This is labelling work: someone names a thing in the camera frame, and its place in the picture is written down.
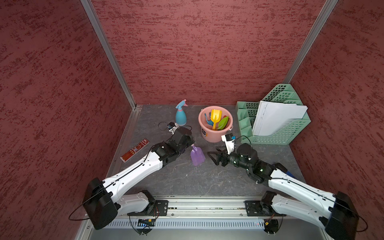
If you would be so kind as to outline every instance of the white paper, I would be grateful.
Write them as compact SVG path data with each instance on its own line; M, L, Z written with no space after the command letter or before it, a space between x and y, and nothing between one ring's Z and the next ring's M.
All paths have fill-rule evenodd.
M254 136L271 136L297 119L302 119L307 106L260 101L252 133Z

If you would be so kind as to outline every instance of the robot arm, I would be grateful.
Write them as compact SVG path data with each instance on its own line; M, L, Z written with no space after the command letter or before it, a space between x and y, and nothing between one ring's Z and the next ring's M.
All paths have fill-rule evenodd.
M287 214L313 223L325 229L335 240L355 238L359 216L346 194L338 192L335 195L295 179L280 163L271 165L259 160L257 151L249 144L240 145L237 152L234 152L236 139L230 134L227 135L222 137L226 151L217 148L216 152L208 152L216 165L221 163L226 166L229 163L244 168L257 184L265 184L297 199L285 198L267 191L260 201L260 212L268 216L273 213Z
M154 204L149 192L123 195L149 174L175 161L193 143L191 131L179 127L170 139L152 146L146 156L127 169L104 181L93 179L87 186L83 206L95 229L108 225L117 214L145 211L149 215Z

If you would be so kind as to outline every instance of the yellow toy shovel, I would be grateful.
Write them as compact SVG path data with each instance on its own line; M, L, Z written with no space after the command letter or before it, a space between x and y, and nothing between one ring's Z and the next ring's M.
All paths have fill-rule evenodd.
M216 123L221 120L221 110L212 109L211 111L211 121L214 123L212 130L216 130Z

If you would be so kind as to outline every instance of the spray bottle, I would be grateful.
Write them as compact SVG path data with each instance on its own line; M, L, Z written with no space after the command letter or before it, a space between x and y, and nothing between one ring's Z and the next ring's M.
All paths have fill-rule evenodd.
M176 112L176 123L179 126L184 126L187 123L187 116L185 115L185 112L183 111L183 106L188 106L185 104L186 99L181 101L177 106L177 112Z

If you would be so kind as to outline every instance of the purple toy shovel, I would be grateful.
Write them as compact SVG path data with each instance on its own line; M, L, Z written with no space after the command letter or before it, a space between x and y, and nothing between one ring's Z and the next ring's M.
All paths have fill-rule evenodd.
M193 165L197 166L205 161L205 156L201 148L192 144L191 158Z

